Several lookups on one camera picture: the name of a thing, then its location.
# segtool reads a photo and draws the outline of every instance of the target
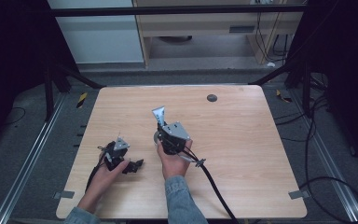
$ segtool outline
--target wall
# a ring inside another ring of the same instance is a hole
[[[48,0],[51,8],[132,7],[131,0]],[[134,16],[57,18],[79,68],[143,63]]]

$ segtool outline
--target wooden table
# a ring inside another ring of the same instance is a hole
[[[215,94],[216,102],[207,95]],[[57,216],[66,217],[84,194],[100,150],[121,137],[131,147],[126,159],[145,159],[138,173],[120,175],[100,202],[101,218],[167,218],[161,162],[153,142],[157,121],[152,109],[165,105],[167,123],[180,121],[193,139],[192,149],[237,218],[300,218],[298,190],[264,92],[258,86],[158,86],[101,89],[77,152]],[[229,218],[200,168],[190,165],[186,180],[207,218]]]

